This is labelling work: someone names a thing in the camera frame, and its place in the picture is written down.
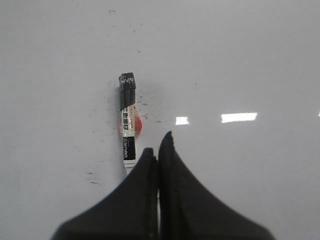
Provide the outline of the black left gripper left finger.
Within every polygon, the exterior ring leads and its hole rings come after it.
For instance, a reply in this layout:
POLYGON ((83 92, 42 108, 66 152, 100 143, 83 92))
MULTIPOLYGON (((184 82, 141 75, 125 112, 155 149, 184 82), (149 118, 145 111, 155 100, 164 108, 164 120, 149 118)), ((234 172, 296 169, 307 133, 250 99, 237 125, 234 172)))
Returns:
POLYGON ((136 166, 107 197, 67 220, 53 240, 158 239, 158 161, 145 148, 136 166))

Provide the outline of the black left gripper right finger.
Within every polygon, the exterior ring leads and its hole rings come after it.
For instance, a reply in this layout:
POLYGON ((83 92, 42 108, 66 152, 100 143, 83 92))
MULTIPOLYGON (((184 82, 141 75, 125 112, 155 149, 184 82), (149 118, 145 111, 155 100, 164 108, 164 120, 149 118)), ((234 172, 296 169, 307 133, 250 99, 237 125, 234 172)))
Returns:
POLYGON ((163 240, 273 240, 262 225, 207 190, 184 164, 171 132, 158 153, 160 237, 163 240))

